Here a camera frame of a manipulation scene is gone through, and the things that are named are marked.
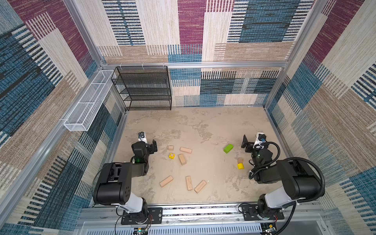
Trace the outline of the green wood block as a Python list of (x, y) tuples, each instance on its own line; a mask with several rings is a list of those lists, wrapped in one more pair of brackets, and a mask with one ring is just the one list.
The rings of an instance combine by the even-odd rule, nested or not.
[(228, 144), (224, 149), (223, 151), (228, 154), (232, 149), (234, 148), (234, 146), (232, 144)]

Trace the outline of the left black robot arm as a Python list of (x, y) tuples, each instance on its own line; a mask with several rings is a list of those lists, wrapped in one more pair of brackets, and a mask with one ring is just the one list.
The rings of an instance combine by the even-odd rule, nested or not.
[(95, 204), (115, 206), (122, 224), (147, 224), (152, 220), (144, 198), (131, 192), (132, 179), (146, 176), (149, 170), (149, 156), (158, 151), (155, 140), (151, 144), (138, 141), (132, 144), (134, 156), (129, 162), (112, 162), (104, 165), (94, 187)]

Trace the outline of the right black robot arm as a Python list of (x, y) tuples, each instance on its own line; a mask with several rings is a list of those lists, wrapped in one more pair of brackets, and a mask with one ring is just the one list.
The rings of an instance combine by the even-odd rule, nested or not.
[(325, 177), (319, 167), (300, 157), (281, 160), (279, 145), (268, 141), (264, 133), (258, 132), (254, 142), (244, 137), (241, 147), (251, 154), (250, 180), (258, 184), (282, 182), (278, 189), (261, 195), (257, 203), (241, 203), (244, 220), (283, 219), (283, 208), (315, 201), (325, 194)]

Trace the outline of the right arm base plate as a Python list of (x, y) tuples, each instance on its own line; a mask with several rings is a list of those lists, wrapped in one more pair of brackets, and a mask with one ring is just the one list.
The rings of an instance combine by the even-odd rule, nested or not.
[(240, 203), (238, 205), (238, 211), (243, 215), (245, 221), (276, 221), (285, 219), (281, 209), (263, 208), (255, 203)]

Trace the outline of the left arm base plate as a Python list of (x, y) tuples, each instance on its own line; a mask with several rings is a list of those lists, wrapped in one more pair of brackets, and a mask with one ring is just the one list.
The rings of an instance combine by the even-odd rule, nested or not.
[(142, 209), (139, 213), (126, 213), (124, 212), (121, 219), (121, 225), (147, 225), (161, 224), (163, 217), (162, 207), (151, 207), (148, 209)]

